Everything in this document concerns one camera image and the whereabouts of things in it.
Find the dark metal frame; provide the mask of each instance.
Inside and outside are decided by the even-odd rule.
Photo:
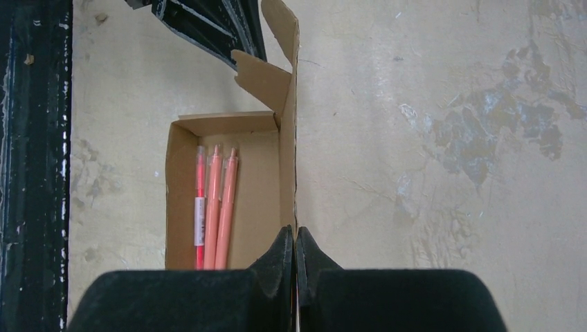
[[[0,331],[65,327],[72,5],[0,0]]]

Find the concrete floor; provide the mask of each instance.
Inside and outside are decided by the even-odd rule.
[[[265,109],[150,9],[74,2],[70,312],[105,271],[163,267],[169,123]],[[470,270],[511,330],[587,331],[587,1],[286,3],[298,222],[321,248]]]

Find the red pen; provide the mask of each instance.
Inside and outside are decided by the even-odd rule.
[[[194,209],[194,246],[196,247],[196,270],[204,269],[204,228],[206,213],[206,148],[198,146],[196,161],[196,204]]]

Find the cardboard box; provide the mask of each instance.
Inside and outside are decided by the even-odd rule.
[[[261,10],[292,72],[235,50],[235,81],[271,111],[181,116],[171,124],[165,161],[167,269],[190,270],[194,265],[197,145],[208,151],[219,142],[239,147],[229,268],[251,265],[282,226],[296,229],[298,19],[281,0],[263,0]]]

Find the black object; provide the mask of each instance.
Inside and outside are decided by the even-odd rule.
[[[151,11],[176,35],[236,69],[232,50],[267,60],[257,0],[126,0]]]
[[[304,227],[296,264],[301,331],[506,331],[472,273],[343,270]]]
[[[0,0],[0,331],[66,322],[69,0]]]
[[[284,227],[246,270],[106,273],[88,288],[68,331],[291,331],[293,255]]]
[[[505,331],[471,273],[343,270],[304,227],[294,258],[289,226],[246,270],[107,273],[68,331],[295,331],[296,307],[304,332]]]

